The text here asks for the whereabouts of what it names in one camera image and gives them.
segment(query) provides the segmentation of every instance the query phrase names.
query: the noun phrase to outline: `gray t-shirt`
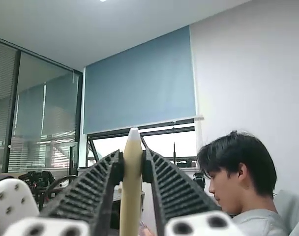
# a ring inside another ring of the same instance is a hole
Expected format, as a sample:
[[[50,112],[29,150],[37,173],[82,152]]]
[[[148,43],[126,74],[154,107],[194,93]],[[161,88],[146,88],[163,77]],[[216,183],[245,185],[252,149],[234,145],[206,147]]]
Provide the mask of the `gray t-shirt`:
[[[266,209],[243,212],[233,218],[233,222],[245,236],[288,236],[289,230],[281,216]]]

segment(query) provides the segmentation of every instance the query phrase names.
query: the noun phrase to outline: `black hair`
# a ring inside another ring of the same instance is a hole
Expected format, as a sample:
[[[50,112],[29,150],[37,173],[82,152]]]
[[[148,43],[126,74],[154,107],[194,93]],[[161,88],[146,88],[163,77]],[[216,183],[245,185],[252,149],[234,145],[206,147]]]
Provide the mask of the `black hair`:
[[[210,172],[239,171],[240,163],[246,165],[254,188],[261,196],[273,196],[277,180],[273,160],[263,143],[246,133],[231,132],[201,148],[197,155],[201,172],[209,178]]]

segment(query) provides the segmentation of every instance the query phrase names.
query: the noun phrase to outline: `blue roller blind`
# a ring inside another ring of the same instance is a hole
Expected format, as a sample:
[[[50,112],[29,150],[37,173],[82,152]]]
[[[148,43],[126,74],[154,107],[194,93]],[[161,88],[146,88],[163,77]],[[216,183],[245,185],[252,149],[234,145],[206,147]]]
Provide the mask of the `blue roller blind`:
[[[75,133],[77,77],[73,72],[46,83],[43,134]]]
[[[86,67],[84,132],[195,115],[189,27]]]
[[[40,140],[44,85],[31,87],[18,94],[15,135],[27,140]]]

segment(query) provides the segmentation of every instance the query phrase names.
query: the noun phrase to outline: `ceiling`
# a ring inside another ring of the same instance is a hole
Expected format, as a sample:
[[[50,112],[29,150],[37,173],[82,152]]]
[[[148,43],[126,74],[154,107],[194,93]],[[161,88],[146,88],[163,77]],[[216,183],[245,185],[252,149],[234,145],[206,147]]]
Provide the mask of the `ceiling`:
[[[0,0],[0,38],[71,68],[249,0]]]

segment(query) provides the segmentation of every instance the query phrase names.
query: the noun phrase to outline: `cylindrical object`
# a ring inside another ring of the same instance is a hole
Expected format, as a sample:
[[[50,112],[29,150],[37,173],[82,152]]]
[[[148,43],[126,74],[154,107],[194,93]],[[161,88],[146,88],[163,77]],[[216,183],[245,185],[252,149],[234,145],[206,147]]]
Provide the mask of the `cylindrical object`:
[[[137,236],[141,205],[141,137],[131,128],[123,152],[124,176],[120,205],[120,236]]]

